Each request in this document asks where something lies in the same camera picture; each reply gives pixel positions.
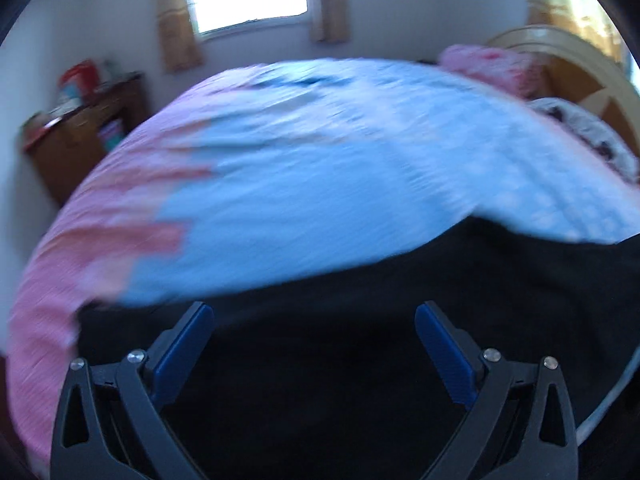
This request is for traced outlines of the beige curtain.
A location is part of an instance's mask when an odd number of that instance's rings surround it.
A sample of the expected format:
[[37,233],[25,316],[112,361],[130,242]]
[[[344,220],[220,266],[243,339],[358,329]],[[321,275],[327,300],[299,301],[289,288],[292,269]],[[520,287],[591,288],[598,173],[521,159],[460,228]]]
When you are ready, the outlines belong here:
[[204,63],[189,0],[156,0],[160,54],[167,73],[192,70]]
[[307,0],[307,8],[312,40],[325,44],[349,42],[349,0]]

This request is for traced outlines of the red gift bag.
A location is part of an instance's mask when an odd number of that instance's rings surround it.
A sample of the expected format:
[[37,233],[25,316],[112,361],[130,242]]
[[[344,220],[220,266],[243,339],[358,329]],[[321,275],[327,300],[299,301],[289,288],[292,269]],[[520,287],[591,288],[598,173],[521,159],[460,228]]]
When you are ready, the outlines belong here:
[[69,98],[87,99],[101,83],[98,66],[91,58],[78,63],[60,77],[58,90]]

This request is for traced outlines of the brown wooden desk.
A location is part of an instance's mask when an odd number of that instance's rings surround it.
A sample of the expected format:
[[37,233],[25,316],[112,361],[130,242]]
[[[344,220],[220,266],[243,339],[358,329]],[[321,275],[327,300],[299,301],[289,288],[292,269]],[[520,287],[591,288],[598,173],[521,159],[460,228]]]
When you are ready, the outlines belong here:
[[23,153],[52,200],[63,206],[108,152],[150,116],[144,73],[129,73],[76,110],[48,119],[23,141]]

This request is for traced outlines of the pink blue bed sheet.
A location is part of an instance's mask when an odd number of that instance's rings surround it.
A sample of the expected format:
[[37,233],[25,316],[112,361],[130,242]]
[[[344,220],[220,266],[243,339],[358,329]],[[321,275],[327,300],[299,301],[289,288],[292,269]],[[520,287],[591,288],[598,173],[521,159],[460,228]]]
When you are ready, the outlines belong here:
[[93,300],[143,307],[346,269],[472,212],[562,242],[639,231],[639,190],[550,118],[441,68],[311,60],[227,70],[152,116],[76,188],[9,317],[9,408],[48,460]]

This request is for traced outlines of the spotted pillow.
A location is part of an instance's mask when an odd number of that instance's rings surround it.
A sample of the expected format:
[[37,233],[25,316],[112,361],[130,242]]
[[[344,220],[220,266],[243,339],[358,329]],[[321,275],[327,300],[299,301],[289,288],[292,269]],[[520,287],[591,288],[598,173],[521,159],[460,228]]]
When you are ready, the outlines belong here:
[[622,137],[596,115],[559,98],[529,101],[537,113],[546,115],[574,134],[631,184],[639,183],[639,159]]

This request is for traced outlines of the yellow curtain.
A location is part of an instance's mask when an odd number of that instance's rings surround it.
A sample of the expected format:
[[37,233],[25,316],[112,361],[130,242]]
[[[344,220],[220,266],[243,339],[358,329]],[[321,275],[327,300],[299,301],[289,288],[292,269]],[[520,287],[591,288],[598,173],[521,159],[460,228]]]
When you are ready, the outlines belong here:
[[624,40],[598,0],[527,0],[527,24],[562,28],[615,63],[626,60]]

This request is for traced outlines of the pink folded blanket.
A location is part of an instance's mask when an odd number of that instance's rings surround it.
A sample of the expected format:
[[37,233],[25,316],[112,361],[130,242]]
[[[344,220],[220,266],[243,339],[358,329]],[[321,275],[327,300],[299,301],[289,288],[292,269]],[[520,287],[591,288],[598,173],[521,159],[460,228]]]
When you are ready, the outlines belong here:
[[447,72],[489,84],[522,100],[545,96],[551,89],[544,64],[530,53],[454,44],[442,51],[437,65]]

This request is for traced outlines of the left beige curtain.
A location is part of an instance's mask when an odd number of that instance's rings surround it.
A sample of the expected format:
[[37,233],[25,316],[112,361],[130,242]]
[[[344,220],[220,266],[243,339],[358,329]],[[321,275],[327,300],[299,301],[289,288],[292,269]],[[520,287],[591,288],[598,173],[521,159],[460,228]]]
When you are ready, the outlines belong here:
[[156,0],[160,54],[167,73],[192,70],[204,63],[189,0]]

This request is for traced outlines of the wooden bed headboard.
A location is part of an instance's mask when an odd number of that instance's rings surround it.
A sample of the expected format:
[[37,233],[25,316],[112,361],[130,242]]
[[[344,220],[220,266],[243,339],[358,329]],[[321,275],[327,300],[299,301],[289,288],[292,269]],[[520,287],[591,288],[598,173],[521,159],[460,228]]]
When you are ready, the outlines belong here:
[[571,32],[549,25],[514,28],[491,47],[535,55],[542,64],[543,96],[570,101],[615,130],[639,153],[639,92],[620,66]]

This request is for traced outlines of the right beige curtain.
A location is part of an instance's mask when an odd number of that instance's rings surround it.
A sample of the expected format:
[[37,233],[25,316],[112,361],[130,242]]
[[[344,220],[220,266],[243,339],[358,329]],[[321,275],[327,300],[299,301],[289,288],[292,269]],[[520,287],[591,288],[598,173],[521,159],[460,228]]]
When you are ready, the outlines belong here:
[[307,8],[312,40],[325,44],[349,42],[349,0],[307,0]]

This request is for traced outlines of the black pants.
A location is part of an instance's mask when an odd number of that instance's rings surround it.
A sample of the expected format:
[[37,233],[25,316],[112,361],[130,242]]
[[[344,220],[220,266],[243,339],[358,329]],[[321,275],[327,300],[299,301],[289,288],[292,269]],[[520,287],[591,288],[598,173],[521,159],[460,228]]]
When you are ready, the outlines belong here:
[[[194,304],[80,312],[91,366],[146,350]],[[636,458],[639,241],[568,244],[467,218],[375,264],[222,296],[215,326],[160,417],[202,479],[426,479],[465,408],[414,326],[432,302],[481,349],[561,367],[578,444],[597,424],[607,474]]]

